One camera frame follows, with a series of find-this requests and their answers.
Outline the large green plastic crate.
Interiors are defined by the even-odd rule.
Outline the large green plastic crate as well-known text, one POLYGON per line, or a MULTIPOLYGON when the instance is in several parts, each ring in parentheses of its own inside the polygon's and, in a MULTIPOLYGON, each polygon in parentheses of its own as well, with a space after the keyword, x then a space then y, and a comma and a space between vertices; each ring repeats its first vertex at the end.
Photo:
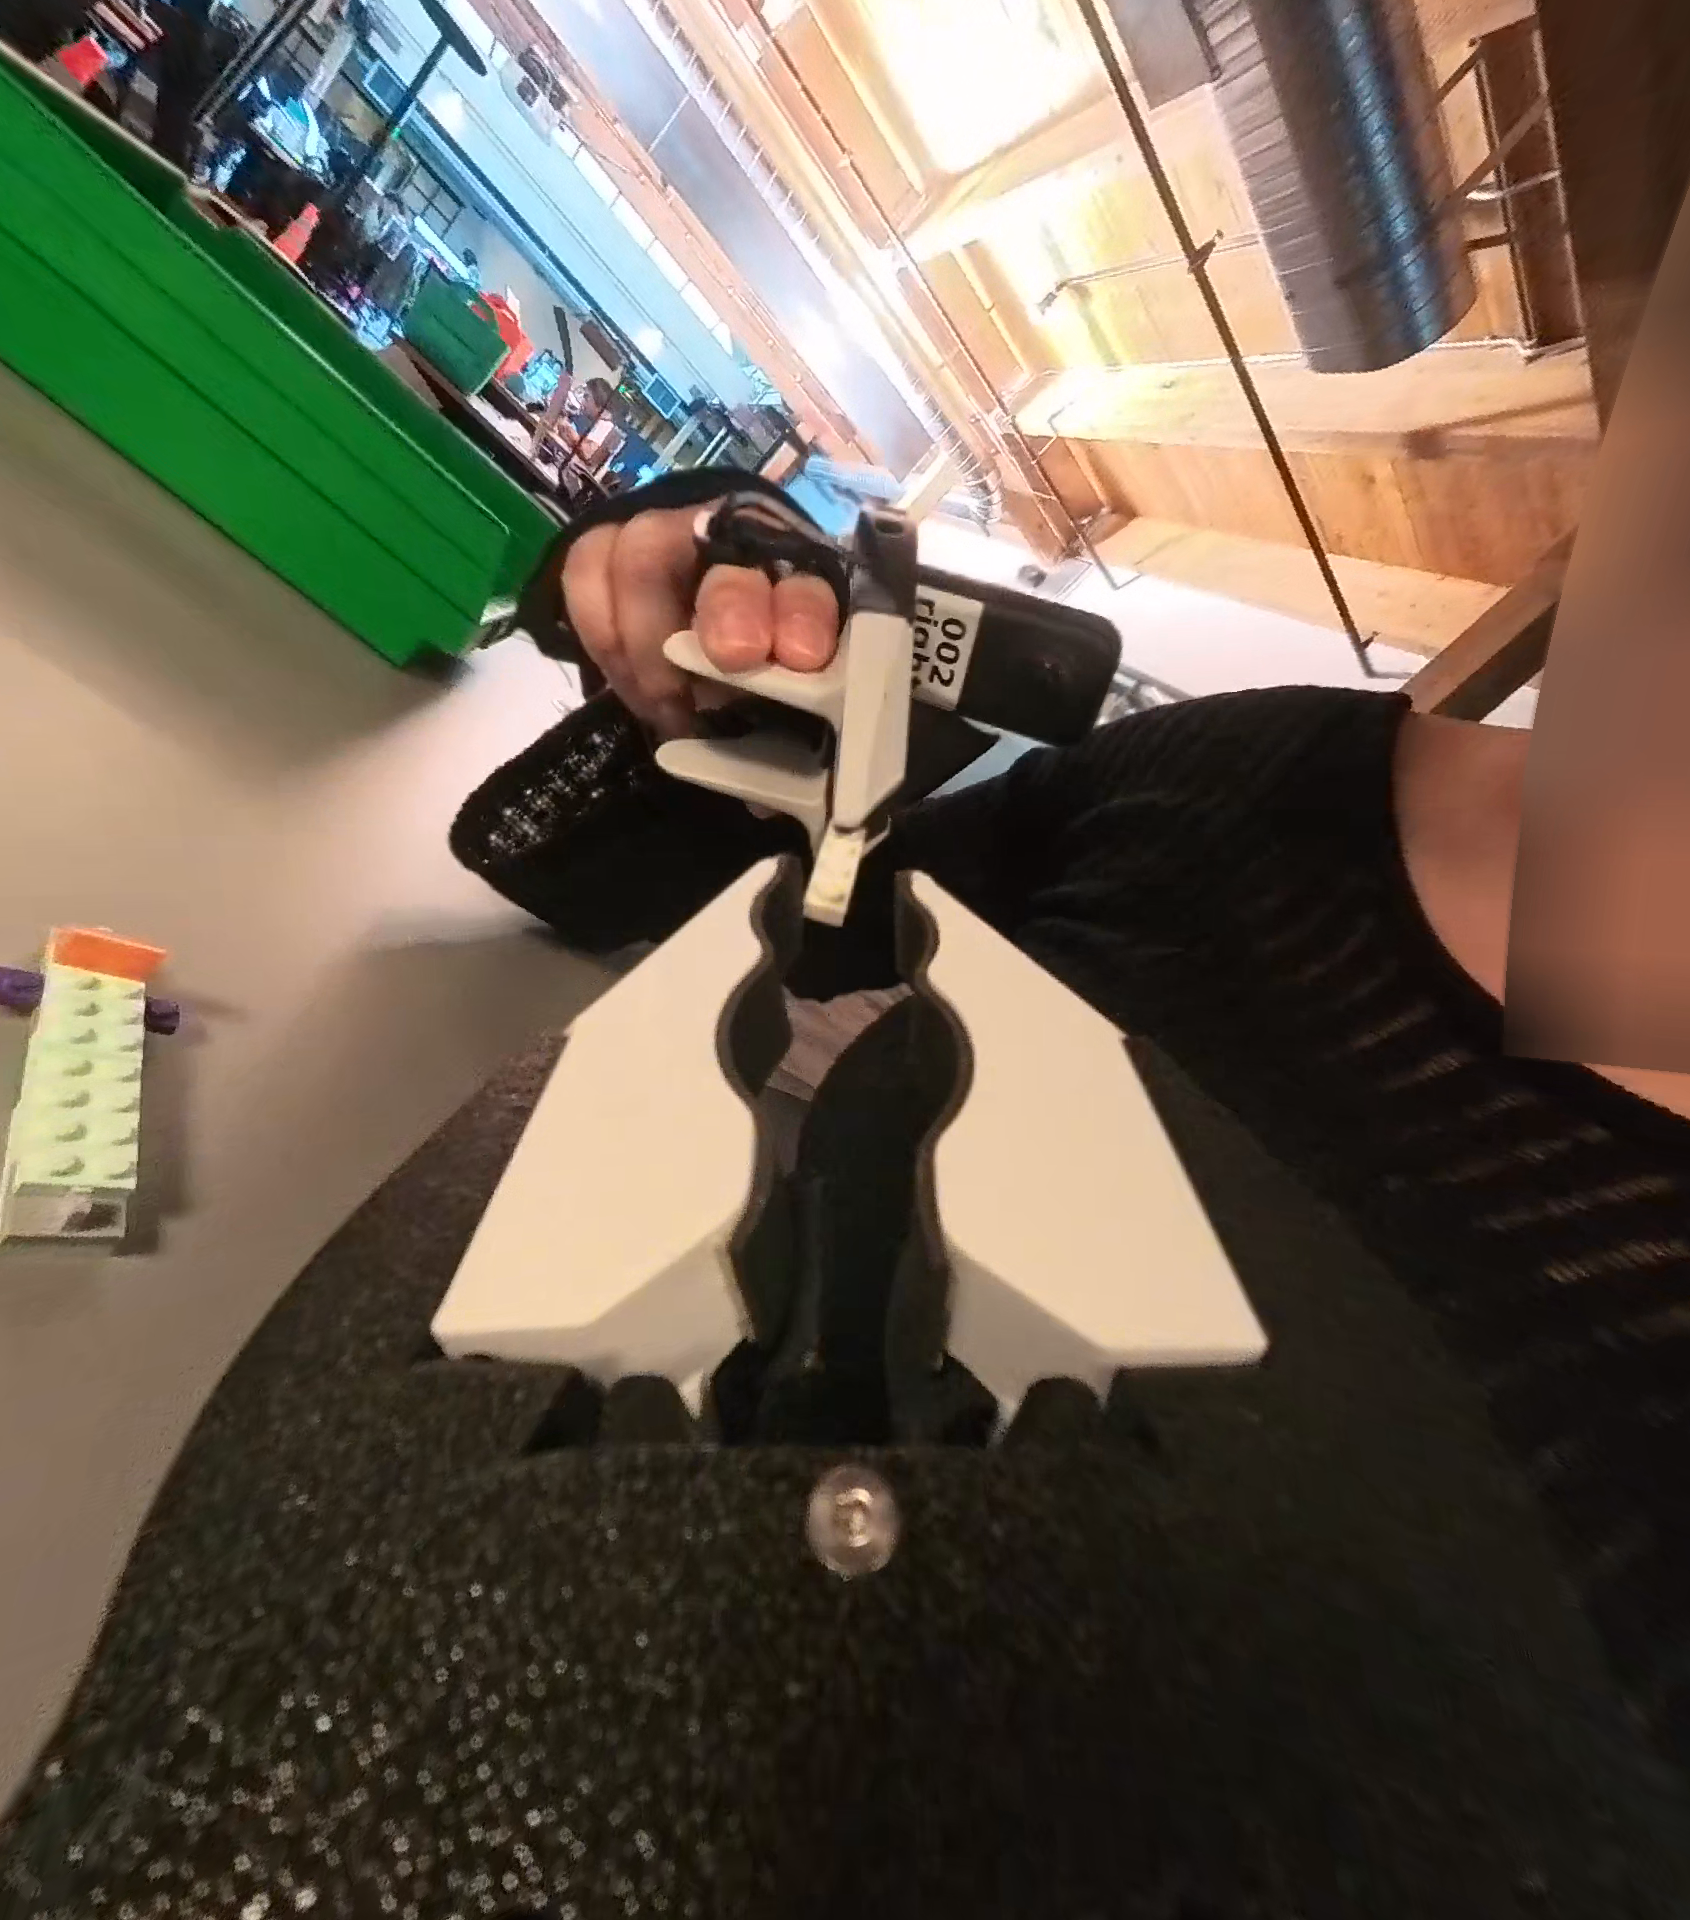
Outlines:
POLYGON ((1 44, 0 365, 378 658, 523 635, 559 518, 1 44))

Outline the black ribbed air duct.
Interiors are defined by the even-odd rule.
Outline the black ribbed air duct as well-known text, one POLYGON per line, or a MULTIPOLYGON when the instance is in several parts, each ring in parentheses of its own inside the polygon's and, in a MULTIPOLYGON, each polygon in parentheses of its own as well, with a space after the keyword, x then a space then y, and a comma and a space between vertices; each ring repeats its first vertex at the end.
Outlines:
POLYGON ((1478 283, 1416 9, 1183 13, 1305 369, 1381 373, 1438 345, 1478 283))

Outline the person's black knit top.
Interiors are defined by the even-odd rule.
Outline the person's black knit top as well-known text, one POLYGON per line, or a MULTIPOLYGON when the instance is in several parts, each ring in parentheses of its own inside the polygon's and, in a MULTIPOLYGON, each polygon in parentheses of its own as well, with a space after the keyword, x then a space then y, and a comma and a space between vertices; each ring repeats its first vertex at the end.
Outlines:
POLYGON ((1391 697, 1225 695, 935 800, 904 858, 1344 1222, 1270 1350, 896 1462, 807 1750, 866 1917, 1690 1917, 1690 1121, 1509 1059, 1408 874, 1391 697))

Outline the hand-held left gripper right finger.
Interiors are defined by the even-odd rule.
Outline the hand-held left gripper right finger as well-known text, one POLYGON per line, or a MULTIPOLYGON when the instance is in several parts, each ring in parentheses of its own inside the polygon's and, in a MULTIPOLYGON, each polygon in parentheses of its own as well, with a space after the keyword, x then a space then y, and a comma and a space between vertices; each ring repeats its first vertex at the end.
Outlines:
POLYGON ((913 994, 957 1071, 927 1144, 945 1355, 1013 1414, 1043 1380, 1241 1371, 1265 1331, 1113 1021, 940 883, 904 878, 913 994))

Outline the small green storage bin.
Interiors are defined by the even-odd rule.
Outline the small green storage bin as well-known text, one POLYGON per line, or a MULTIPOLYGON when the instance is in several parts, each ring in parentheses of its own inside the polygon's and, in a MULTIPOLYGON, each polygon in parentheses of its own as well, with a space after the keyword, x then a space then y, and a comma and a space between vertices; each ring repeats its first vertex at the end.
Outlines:
POLYGON ((428 275, 399 323, 401 345, 460 394, 475 394, 500 373, 510 346, 491 309, 472 288, 428 275))

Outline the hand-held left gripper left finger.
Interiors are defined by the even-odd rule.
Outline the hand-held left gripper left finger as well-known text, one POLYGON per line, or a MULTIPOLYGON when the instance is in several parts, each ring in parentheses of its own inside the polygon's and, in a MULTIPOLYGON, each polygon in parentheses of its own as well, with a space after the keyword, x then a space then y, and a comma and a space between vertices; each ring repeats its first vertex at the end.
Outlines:
POLYGON ((702 1414, 776 1307, 764 1095, 802 933, 800 863, 759 861, 570 1023, 432 1314, 446 1359, 663 1380, 702 1414))

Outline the pale green lego assembly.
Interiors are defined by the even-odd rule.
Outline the pale green lego assembly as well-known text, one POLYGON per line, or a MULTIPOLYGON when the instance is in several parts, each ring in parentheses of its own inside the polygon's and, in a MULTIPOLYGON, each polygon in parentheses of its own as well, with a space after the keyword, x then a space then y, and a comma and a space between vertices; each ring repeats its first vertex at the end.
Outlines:
POLYGON ((0 1165, 0 1258, 124 1247, 145 1049, 184 1021, 155 990, 166 962, 163 948, 107 926, 53 924, 31 965, 0 965, 0 1011, 26 1023, 0 1165))

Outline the person's right hand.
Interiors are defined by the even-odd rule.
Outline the person's right hand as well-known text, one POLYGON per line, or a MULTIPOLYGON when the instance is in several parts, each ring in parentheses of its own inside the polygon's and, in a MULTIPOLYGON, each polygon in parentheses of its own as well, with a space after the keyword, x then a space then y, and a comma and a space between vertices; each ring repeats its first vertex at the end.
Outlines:
POLYGON ((697 508, 643 511, 573 540, 562 571, 564 609, 579 654, 656 739, 693 732, 714 701, 668 656, 665 642, 693 633, 723 675, 764 666, 809 675, 836 654, 841 615, 831 589, 793 574, 697 559, 697 508))

